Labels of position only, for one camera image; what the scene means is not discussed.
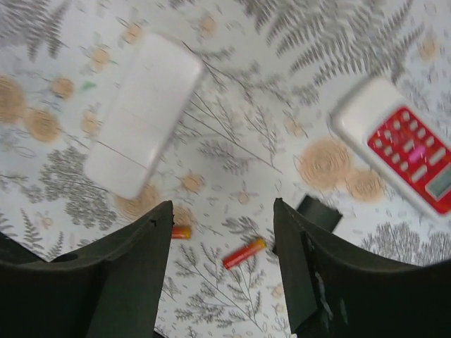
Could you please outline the black battery cover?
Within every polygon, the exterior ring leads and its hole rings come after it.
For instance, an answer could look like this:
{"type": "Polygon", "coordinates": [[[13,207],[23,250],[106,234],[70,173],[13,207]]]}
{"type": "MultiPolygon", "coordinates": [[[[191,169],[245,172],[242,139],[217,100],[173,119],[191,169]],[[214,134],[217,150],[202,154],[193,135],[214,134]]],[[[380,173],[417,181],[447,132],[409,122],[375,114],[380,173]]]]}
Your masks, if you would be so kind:
{"type": "Polygon", "coordinates": [[[306,195],[296,207],[296,211],[309,222],[333,232],[342,219],[342,214],[334,208],[322,203],[319,199],[306,195]]]}

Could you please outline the floral table mat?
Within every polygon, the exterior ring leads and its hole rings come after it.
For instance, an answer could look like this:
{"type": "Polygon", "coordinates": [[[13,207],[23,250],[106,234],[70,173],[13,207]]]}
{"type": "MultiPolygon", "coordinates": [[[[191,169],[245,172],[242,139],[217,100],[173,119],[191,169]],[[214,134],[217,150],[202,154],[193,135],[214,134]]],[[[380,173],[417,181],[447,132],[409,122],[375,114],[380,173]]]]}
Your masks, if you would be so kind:
{"type": "Polygon", "coordinates": [[[371,70],[450,129],[449,1],[2,1],[1,73],[27,110],[1,124],[1,229],[45,258],[76,249],[170,199],[193,227],[171,247],[157,327],[171,337],[284,337],[277,258],[231,273],[219,256],[272,240],[276,197],[338,208],[341,236],[424,265],[450,257],[450,226],[414,211],[330,137],[326,115],[371,70]],[[161,28],[203,60],[144,197],[82,176],[89,141],[142,35],[161,28]],[[371,67],[364,65],[371,61],[371,67]]]}

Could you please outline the red white remote control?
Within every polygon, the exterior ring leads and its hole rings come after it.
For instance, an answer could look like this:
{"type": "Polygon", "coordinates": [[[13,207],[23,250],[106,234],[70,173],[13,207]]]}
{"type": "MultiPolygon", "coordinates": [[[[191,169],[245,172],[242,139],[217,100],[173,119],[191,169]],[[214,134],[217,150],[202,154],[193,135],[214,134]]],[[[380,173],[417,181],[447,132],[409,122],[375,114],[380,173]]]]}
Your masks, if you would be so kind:
{"type": "Polygon", "coordinates": [[[418,211],[450,220],[450,141],[384,77],[359,82],[330,128],[418,211]]]}

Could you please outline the red battery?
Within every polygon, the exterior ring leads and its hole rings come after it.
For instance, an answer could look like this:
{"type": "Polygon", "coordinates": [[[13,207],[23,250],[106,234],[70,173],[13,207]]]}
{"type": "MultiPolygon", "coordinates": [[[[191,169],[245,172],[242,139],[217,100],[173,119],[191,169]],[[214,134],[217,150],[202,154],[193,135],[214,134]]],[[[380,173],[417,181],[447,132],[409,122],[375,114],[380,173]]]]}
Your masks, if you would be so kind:
{"type": "Polygon", "coordinates": [[[174,226],[172,229],[172,239],[191,239],[192,228],[190,226],[174,226]]]}
{"type": "Polygon", "coordinates": [[[254,256],[265,248],[266,242],[262,238],[257,238],[247,245],[241,247],[240,249],[237,249],[230,255],[226,256],[222,261],[223,267],[226,270],[230,270],[231,268],[241,264],[241,262],[247,260],[249,257],[254,256]]]}

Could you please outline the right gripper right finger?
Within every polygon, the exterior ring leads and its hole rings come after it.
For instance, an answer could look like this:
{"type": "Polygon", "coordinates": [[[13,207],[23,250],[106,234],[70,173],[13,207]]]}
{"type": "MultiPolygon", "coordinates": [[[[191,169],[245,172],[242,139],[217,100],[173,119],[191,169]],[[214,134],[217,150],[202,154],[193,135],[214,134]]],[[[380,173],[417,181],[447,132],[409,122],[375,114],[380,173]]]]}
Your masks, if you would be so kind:
{"type": "Polygon", "coordinates": [[[298,337],[449,337],[450,262],[379,256],[273,205],[276,254],[298,337]]]}

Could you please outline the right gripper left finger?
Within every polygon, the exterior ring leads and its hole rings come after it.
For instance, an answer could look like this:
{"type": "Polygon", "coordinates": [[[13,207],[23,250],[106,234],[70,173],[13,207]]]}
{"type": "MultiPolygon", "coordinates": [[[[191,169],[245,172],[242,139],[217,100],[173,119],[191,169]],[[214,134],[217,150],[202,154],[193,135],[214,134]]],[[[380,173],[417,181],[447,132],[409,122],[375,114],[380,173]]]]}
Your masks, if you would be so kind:
{"type": "Polygon", "coordinates": [[[1,237],[2,337],[155,337],[173,204],[47,263],[1,237]]]}

